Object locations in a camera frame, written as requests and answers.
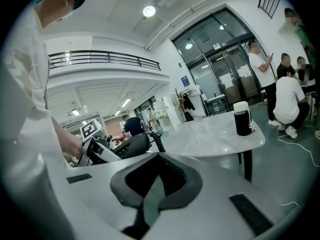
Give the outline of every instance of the balcony railing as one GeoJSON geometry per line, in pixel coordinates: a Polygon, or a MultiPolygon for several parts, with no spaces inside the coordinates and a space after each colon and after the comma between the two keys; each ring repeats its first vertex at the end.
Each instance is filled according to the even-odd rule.
{"type": "Polygon", "coordinates": [[[71,50],[50,54],[49,57],[51,69],[78,64],[109,63],[161,70],[159,63],[151,59],[104,50],[71,50]]]}

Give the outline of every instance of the black pants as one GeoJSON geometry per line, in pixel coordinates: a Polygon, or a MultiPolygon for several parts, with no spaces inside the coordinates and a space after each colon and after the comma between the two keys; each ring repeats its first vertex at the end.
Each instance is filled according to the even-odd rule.
{"type": "Polygon", "coordinates": [[[268,117],[271,121],[275,119],[274,115],[274,109],[276,107],[276,101],[277,101],[277,96],[276,96],[276,83],[272,83],[266,87],[265,89],[265,94],[266,94],[266,100],[268,102],[268,117]]]}
{"type": "Polygon", "coordinates": [[[310,110],[310,106],[308,103],[304,102],[304,103],[299,103],[298,104],[299,107],[299,115],[298,117],[294,120],[293,123],[291,123],[291,126],[296,129],[299,130],[300,127],[302,126],[302,123],[304,122],[304,120],[307,118],[308,114],[309,114],[309,110],[310,110]]]}

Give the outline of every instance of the ceiling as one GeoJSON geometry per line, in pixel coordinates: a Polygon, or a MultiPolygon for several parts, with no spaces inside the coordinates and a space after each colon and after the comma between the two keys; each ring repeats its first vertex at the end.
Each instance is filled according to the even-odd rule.
{"type": "Polygon", "coordinates": [[[105,120],[113,117],[117,111],[121,111],[120,115],[126,114],[127,110],[135,109],[139,103],[153,96],[154,91],[162,85],[163,83],[149,79],[104,79],[103,82],[90,82],[61,92],[53,93],[48,89],[47,102],[51,115],[57,122],[63,127],[69,127],[95,118],[98,113],[105,120]],[[122,107],[127,99],[131,99],[130,102],[122,107]],[[80,115],[71,113],[74,109],[77,109],[80,115]]]}
{"type": "Polygon", "coordinates": [[[86,0],[67,17],[49,26],[44,34],[90,35],[147,46],[168,22],[203,0],[86,0]],[[156,7],[150,18],[142,14],[147,5],[156,7]]]}

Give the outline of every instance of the black rubber pad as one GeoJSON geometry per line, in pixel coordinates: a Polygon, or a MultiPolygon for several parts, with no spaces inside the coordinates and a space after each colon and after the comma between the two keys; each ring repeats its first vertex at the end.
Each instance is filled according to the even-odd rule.
{"type": "Polygon", "coordinates": [[[229,198],[256,236],[270,229],[272,223],[243,194],[229,198]]]}
{"type": "Polygon", "coordinates": [[[76,182],[81,182],[81,181],[84,181],[84,180],[87,180],[87,179],[90,179],[92,178],[92,176],[88,173],[85,173],[85,174],[81,174],[81,175],[78,175],[78,176],[73,176],[73,177],[69,177],[69,178],[66,178],[66,180],[72,184],[72,183],[76,183],[76,182]]]}

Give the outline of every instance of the poster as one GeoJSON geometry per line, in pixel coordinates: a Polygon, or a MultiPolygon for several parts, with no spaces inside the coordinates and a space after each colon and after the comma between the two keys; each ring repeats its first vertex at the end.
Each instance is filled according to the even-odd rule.
{"type": "Polygon", "coordinates": [[[181,81],[182,81],[184,87],[190,85],[189,79],[188,79],[188,77],[186,75],[181,78],[181,81]]]}

